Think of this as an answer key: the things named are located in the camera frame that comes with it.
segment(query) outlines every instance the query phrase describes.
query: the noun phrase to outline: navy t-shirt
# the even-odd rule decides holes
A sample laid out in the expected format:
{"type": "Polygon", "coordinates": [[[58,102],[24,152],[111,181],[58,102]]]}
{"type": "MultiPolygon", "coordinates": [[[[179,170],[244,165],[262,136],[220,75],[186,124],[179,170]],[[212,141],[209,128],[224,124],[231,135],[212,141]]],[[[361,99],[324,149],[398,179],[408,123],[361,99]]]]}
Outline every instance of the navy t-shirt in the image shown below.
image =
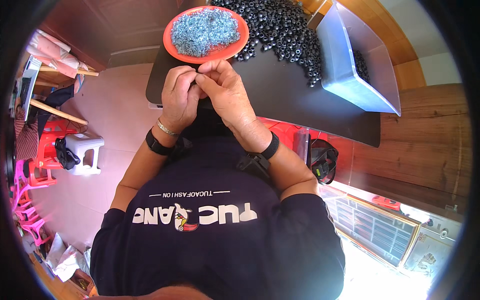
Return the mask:
{"type": "Polygon", "coordinates": [[[280,202],[235,170],[240,155],[229,138],[196,141],[125,213],[108,210],[92,247],[98,293],[188,283],[213,299],[336,299],[345,257],[325,203],[313,194],[280,202]]]}

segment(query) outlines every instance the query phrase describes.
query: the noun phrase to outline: black bag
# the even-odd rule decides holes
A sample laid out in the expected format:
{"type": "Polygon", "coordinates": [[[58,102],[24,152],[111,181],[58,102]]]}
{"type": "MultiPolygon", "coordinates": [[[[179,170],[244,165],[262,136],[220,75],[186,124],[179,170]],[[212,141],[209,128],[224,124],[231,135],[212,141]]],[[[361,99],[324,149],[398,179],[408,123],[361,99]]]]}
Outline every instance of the black bag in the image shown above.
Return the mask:
{"type": "Polygon", "coordinates": [[[55,150],[57,151],[57,158],[62,166],[66,170],[70,170],[75,165],[80,164],[80,159],[77,155],[67,149],[65,138],[56,139],[55,150]]]}
{"type": "Polygon", "coordinates": [[[312,144],[311,169],[318,181],[330,184],[335,177],[338,150],[325,140],[316,140],[312,144]]]}

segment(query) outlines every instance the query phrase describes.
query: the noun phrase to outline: floor tile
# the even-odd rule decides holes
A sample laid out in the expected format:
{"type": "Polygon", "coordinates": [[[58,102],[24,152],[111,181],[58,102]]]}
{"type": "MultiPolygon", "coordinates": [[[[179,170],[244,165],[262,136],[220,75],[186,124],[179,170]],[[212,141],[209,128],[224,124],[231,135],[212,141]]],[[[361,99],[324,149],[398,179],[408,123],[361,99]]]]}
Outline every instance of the floor tile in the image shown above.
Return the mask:
{"type": "Polygon", "coordinates": [[[83,250],[91,246],[115,189],[161,111],[148,108],[145,89],[152,64],[107,69],[86,76],[78,94],[61,110],[89,122],[87,132],[103,137],[99,175],[75,176],[52,170],[57,184],[31,190],[46,227],[83,250]]]}

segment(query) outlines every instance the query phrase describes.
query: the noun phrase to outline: gold trim frame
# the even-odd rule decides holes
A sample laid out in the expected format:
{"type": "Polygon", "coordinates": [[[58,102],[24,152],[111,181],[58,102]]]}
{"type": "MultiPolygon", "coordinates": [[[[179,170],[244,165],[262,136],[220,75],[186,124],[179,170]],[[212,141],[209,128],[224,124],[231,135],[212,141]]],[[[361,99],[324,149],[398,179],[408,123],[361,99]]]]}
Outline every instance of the gold trim frame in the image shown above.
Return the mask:
{"type": "Polygon", "coordinates": [[[382,263],[387,264],[388,266],[391,266],[394,269],[401,268],[404,265],[405,261],[407,260],[409,254],[411,253],[411,251],[413,249],[413,245],[415,244],[415,241],[417,240],[418,233],[420,231],[421,223],[416,221],[416,220],[412,220],[410,218],[407,218],[405,216],[397,215],[397,214],[394,214],[392,212],[389,212],[389,211],[387,211],[387,210],[385,210],[381,207],[378,207],[378,206],[376,206],[376,205],[374,205],[374,204],[372,204],[368,201],[365,201],[365,200],[362,200],[362,199],[357,198],[355,196],[352,196],[348,193],[345,195],[344,198],[352,200],[354,202],[357,202],[357,203],[359,203],[361,205],[364,205],[364,206],[366,206],[366,207],[368,207],[368,208],[370,208],[370,209],[372,209],[372,210],[374,210],[374,211],[376,211],[376,212],[378,212],[382,215],[388,216],[388,217],[393,218],[395,220],[399,220],[399,221],[401,221],[403,223],[406,223],[406,224],[413,227],[412,235],[410,236],[410,240],[408,241],[408,245],[407,245],[406,250],[405,250],[405,252],[403,253],[403,255],[400,259],[400,262],[398,263],[398,266],[395,266],[395,265],[391,264],[390,262],[388,262],[384,258],[380,257],[379,255],[375,254],[370,249],[368,249],[365,246],[363,246],[362,244],[360,244],[358,241],[352,239],[347,233],[345,233],[342,230],[340,230],[339,228],[335,227],[335,229],[337,230],[338,233],[340,233],[342,236],[344,236],[345,238],[347,238],[351,242],[355,243],[356,245],[358,245],[359,247],[364,249],[366,252],[373,255],[375,258],[377,258],[382,263]]]}

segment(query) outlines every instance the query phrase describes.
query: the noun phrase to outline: black table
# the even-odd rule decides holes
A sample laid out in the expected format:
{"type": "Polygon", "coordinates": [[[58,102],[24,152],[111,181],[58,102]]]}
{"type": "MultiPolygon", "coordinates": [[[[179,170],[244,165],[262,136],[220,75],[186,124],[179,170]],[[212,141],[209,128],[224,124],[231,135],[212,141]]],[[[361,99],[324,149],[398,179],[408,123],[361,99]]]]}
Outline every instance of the black table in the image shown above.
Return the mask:
{"type": "MultiPolygon", "coordinates": [[[[189,1],[184,2],[179,13],[196,6],[186,5],[186,2],[189,1]]],[[[380,113],[362,110],[324,90],[320,82],[309,88],[303,68],[297,63],[278,61],[273,51],[261,52],[259,45],[256,51],[257,56],[248,61],[231,60],[231,63],[243,80],[257,116],[316,129],[374,147],[380,145],[380,113]]],[[[198,68],[198,65],[173,58],[163,45],[160,46],[146,89],[148,101],[162,103],[165,76],[171,68],[181,65],[198,68]]]]}

